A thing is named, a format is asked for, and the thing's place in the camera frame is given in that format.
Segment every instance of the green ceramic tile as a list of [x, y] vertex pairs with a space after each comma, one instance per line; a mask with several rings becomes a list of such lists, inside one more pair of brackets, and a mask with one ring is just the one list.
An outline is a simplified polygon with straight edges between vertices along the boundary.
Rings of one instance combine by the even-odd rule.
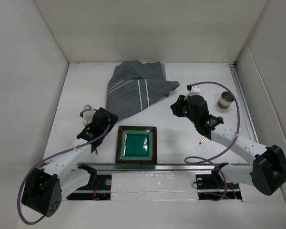
[[118, 132], [118, 164], [156, 164], [156, 127], [120, 126]]

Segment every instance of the gray cloth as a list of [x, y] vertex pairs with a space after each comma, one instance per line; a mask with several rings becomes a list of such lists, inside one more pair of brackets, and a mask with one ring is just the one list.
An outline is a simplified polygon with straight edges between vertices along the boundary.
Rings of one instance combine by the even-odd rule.
[[167, 81], [164, 74], [160, 62], [125, 61], [116, 66], [108, 83], [106, 110], [120, 121], [146, 109], [180, 86]]

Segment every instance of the purple cable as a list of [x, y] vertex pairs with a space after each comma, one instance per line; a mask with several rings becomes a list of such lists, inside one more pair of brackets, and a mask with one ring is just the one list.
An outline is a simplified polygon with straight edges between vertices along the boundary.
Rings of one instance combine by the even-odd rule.
[[[236, 109], [237, 109], [237, 129], [236, 129], [236, 137], [234, 138], [234, 140], [232, 141], [232, 143], [221, 153], [219, 153], [218, 155], [212, 157], [212, 158], [209, 158], [209, 159], [204, 159], [202, 157], [198, 157], [198, 156], [188, 156], [187, 158], [184, 159], [184, 162], [189, 164], [189, 165], [200, 165], [202, 163], [205, 163], [205, 162], [209, 162], [210, 164], [212, 164], [219, 172], [220, 174], [222, 175], [223, 177], [223, 180], [224, 180], [224, 184], [225, 184], [225, 190], [224, 190], [224, 193], [223, 195], [220, 195], [220, 194], [216, 194], [216, 193], [212, 193], [211, 195], [215, 195], [215, 196], [221, 196], [219, 199], [211, 199], [213, 201], [220, 201], [222, 200], [223, 198], [227, 198], [225, 195], [227, 194], [227, 183], [226, 183], [226, 179], [225, 179], [225, 176], [223, 174], [223, 172], [221, 171], [221, 169], [215, 165], [212, 160], [216, 159], [216, 158], [219, 158], [220, 156], [222, 156], [223, 154], [225, 154], [228, 150], [230, 150], [233, 145], [235, 144], [235, 142], [237, 141], [237, 138], [238, 138], [238, 134], [239, 134], [239, 127], [240, 127], [240, 112], [239, 112], [239, 105], [238, 105], [238, 101], [235, 97], [235, 95], [229, 90], [229, 88], [227, 88], [226, 86], [222, 85], [221, 83], [217, 83], [217, 82], [212, 82], [212, 81], [207, 81], [207, 82], [201, 82], [201, 83], [194, 83], [192, 84], [191, 86], [195, 86], [195, 85], [199, 85], [199, 84], [206, 84], [206, 83], [210, 83], [210, 84], [216, 84], [216, 85], [219, 85], [223, 88], [225, 88], [229, 93], [231, 93], [231, 95], [233, 96], [234, 98], [234, 101], [235, 101], [235, 104], [236, 104]], [[202, 161], [198, 161], [198, 162], [189, 162], [188, 159], [200, 159]]]
[[[83, 147], [83, 146], [86, 146], [86, 145], [92, 144], [93, 142], [98, 141], [99, 139], [101, 139], [102, 137], [104, 137], [104, 136], [107, 134], [109, 128], [110, 128], [110, 119], [109, 119], [109, 124], [108, 124], [108, 126], [107, 126], [107, 129], [104, 131], [104, 133], [102, 133], [102, 134], [101, 134], [99, 137], [97, 137], [96, 139], [91, 140], [90, 142], [86, 142], [86, 143], [84, 143], [84, 144], [82, 144], [82, 145], [76, 146], [75, 148], [78, 149], [78, 148], [81, 148], [81, 147]], [[39, 219], [38, 219], [37, 221], [35, 221], [35, 222], [28, 222], [28, 221], [25, 219], [25, 217], [23, 216], [23, 214], [22, 214], [22, 211], [21, 211], [21, 193], [22, 193], [23, 187], [24, 187], [25, 182], [26, 182], [26, 180], [28, 179], [29, 175], [31, 174], [31, 172], [32, 172], [37, 166], [40, 166], [43, 162], [45, 162], [45, 161], [47, 161], [47, 160], [49, 160], [49, 159], [51, 159], [51, 158], [53, 158], [53, 157], [56, 157], [56, 156], [58, 156], [58, 155], [68, 153], [68, 152], [70, 152], [70, 151], [72, 151], [72, 150], [74, 150], [74, 148], [66, 149], [66, 150], [64, 150], [64, 151], [61, 151], [61, 152], [59, 152], [59, 153], [56, 153], [56, 154], [54, 154], [54, 155], [52, 155], [52, 156], [49, 156], [49, 157], [43, 159], [42, 161], [40, 161], [40, 162], [38, 162], [37, 164], [35, 164], [35, 165], [28, 171], [27, 175], [24, 177], [24, 179], [23, 179], [23, 181], [22, 181], [22, 183], [21, 183], [21, 185], [20, 185], [19, 192], [18, 192], [18, 196], [17, 196], [17, 211], [18, 211], [18, 214], [19, 214], [19, 216], [20, 216], [20, 219], [21, 219], [25, 224], [27, 224], [27, 225], [34, 225], [34, 224], [40, 222], [40, 221], [44, 218], [44, 216], [42, 216], [41, 218], [39, 218]]]
[[222, 197], [223, 195], [221, 195], [221, 194], [217, 194], [217, 193], [205, 193], [207, 196], [208, 195], [213, 195], [213, 196], [218, 196], [218, 197]]
[[86, 111], [97, 111], [97, 109], [86, 109], [86, 110], [83, 110], [82, 112], [80, 112], [80, 117], [82, 117], [82, 114]]

